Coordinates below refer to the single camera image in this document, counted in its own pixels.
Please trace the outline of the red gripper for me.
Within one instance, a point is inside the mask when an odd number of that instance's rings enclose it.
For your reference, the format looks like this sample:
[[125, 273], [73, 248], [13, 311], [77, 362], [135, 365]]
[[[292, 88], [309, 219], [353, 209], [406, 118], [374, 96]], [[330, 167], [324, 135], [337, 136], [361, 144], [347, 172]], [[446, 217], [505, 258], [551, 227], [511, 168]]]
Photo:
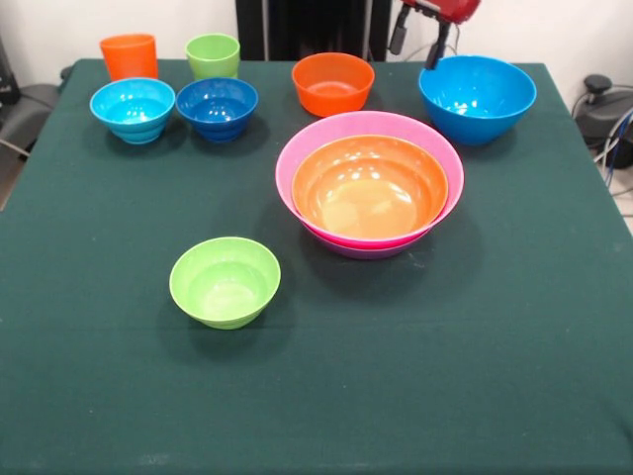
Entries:
[[422, 13], [437, 20], [438, 36], [431, 46], [424, 68], [433, 70], [444, 56], [451, 24], [461, 25], [468, 21], [479, 8], [480, 0], [403, 0], [403, 6], [394, 24], [388, 50], [401, 54], [407, 35], [407, 17], [410, 11]]

